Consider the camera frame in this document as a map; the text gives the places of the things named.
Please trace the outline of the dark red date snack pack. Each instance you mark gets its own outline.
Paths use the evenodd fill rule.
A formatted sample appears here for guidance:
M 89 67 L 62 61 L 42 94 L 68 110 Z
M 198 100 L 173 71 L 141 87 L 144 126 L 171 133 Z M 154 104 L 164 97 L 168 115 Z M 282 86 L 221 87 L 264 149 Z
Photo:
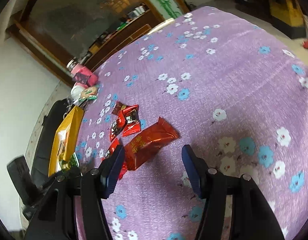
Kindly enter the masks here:
M 141 131 L 124 146 L 127 170 L 135 171 L 154 157 L 161 148 L 178 138 L 178 131 L 159 117 L 155 124 Z

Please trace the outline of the green pea snack packet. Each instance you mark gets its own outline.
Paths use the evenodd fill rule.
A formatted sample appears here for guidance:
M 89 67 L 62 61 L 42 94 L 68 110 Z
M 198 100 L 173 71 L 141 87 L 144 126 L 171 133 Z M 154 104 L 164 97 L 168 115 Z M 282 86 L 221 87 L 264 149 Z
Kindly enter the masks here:
M 63 172 L 69 171 L 73 167 L 79 167 L 79 161 L 76 156 L 76 153 L 73 153 L 69 159 L 69 161 L 65 161 L 63 159 L 59 159 L 59 165 Z

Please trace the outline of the black sofa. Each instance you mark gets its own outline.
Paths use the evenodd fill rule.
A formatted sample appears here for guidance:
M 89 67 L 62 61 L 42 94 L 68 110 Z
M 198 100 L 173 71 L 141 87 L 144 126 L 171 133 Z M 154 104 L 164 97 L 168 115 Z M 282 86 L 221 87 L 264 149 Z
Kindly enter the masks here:
M 51 107 L 48 114 L 43 116 L 42 131 L 38 139 L 34 161 L 31 168 L 31 179 L 37 187 L 40 187 L 48 179 L 51 149 L 56 130 L 63 121 L 63 115 L 67 110 L 67 100 L 58 100 Z

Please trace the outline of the red black candy lower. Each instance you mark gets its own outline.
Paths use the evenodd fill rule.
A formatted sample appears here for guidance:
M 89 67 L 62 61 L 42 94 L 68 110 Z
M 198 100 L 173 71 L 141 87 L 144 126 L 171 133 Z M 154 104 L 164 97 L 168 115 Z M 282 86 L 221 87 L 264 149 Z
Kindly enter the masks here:
M 108 158 L 114 153 L 115 148 L 116 148 L 119 144 L 120 144 L 119 139 L 118 139 L 118 138 L 115 138 L 115 139 L 112 141 L 112 143 L 111 143 L 109 149 L 105 152 L 104 156 L 101 158 L 101 161 L 103 161 L 103 160 L 105 160 L 105 159 L 108 159 Z M 128 171 L 128 169 L 127 169 L 127 164 L 126 164 L 126 161 L 124 161 L 118 179 L 121 180 L 121 179 L 123 178 L 124 174 L 125 174 L 127 171 Z

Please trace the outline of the red black candy packet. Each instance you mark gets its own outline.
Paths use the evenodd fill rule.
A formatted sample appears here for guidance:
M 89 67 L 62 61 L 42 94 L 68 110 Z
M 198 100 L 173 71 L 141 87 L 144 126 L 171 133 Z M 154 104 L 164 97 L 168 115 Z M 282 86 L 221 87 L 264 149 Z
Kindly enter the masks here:
M 123 111 L 118 111 L 117 119 L 111 124 L 110 127 L 110 141 L 113 141 L 124 129 L 126 125 L 126 119 Z

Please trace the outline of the yellow white cardboard box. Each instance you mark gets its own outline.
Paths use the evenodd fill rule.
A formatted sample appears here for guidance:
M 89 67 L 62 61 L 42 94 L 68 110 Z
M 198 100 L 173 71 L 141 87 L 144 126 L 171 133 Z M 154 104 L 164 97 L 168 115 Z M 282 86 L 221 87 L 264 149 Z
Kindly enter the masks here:
M 49 162 L 49 177 L 61 171 L 59 159 L 69 161 L 71 155 L 75 152 L 83 115 L 83 109 L 75 106 L 56 130 Z

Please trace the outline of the dark maroon chocolate packet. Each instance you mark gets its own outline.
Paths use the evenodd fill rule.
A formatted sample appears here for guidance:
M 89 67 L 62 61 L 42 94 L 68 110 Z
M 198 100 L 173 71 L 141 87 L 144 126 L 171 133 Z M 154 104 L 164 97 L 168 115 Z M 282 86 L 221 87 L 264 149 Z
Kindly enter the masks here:
M 125 105 L 124 103 L 120 102 L 120 101 L 117 101 L 115 103 L 115 106 L 112 110 L 112 114 L 113 115 L 118 115 L 119 111 L 125 109 L 127 107 L 127 105 Z

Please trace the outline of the green biscuit packet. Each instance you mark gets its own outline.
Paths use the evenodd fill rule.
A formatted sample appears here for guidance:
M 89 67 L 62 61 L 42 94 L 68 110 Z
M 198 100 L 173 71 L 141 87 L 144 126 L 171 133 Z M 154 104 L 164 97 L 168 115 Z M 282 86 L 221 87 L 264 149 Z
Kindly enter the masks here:
M 98 87 L 92 86 L 84 89 L 79 97 L 79 102 L 83 102 L 84 100 L 95 100 L 98 98 Z

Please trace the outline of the purple floral tablecloth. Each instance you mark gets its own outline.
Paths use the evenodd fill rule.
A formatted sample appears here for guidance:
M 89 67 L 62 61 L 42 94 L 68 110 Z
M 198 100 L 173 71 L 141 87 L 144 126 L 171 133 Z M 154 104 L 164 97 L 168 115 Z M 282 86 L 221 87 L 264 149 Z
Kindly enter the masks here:
M 285 239 L 308 219 L 308 66 L 265 30 L 202 7 L 131 43 L 96 71 L 98 98 L 75 152 L 83 171 L 110 146 L 117 102 L 142 128 L 164 118 L 180 137 L 127 172 L 103 207 L 114 239 L 194 239 L 204 202 L 181 160 L 189 144 L 230 176 L 250 174 Z

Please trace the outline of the white round container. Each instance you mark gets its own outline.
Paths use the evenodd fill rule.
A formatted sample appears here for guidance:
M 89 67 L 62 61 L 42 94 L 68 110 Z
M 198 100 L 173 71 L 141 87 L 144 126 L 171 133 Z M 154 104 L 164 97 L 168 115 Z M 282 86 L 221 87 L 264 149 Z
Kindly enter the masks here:
M 73 88 L 71 89 L 70 96 L 72 98 L 73 102 L 76 102 L 79 100 L 81 93 L 85 90 L 84 87 L 80 85 L 74 85 Z

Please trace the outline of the pink sleeved glass bottle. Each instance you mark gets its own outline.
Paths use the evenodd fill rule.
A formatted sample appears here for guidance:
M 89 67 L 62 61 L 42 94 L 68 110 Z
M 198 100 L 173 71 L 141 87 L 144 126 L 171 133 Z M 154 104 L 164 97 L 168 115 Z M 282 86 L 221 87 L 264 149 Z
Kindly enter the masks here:
M 72 80 L 84 88 L 92 87 L 97 84 L 98 77 L 87 67 L 78 63 L 76 58 L 71 59 L 67 64 Z

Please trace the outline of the cream tube on table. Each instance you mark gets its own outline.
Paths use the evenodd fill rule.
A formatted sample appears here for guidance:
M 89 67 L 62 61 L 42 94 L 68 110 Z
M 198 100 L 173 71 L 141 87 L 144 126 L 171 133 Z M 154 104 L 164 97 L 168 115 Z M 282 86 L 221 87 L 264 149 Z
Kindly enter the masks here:
M 147 35 L 151 35 L 151 34 L 153 34 L 153 33 L 157 32 L 157 31 L 163 29 L 164 27 L 166 27 L 166 26 L 168 26 L 168 25 L 170 25 L 170 24 L 172 24 L 172 23 L 174 23 L 174 22 L 175 22 L 175 19 L 174 19 L 174 18 L 169 18 L 168 20 L 165 20 L 164 22 L 161 22 L 160 24 L 158 24 L 157 26 L 155 26 L 153 29 L 151 29 L 151 30 L 147 33 Z

